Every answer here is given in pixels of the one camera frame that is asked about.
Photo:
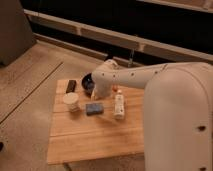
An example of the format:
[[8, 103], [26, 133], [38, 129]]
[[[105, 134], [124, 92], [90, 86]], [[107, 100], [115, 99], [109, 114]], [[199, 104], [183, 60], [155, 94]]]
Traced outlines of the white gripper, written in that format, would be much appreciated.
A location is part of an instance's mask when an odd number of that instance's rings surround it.
[[103, 80], [94, 82], [91, 98], [93, 100], [104, 99], [111, 95], [112, 84]]

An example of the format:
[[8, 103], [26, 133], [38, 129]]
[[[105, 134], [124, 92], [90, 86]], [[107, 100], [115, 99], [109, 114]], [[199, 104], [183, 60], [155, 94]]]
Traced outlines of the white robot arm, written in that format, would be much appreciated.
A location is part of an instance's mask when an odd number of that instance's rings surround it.
[[213, 171], [213, 65], [178, 62], [120, 69], [107, 60], [92, 72], [94, 96], [113, 85], [143, 97], [146, 171]]

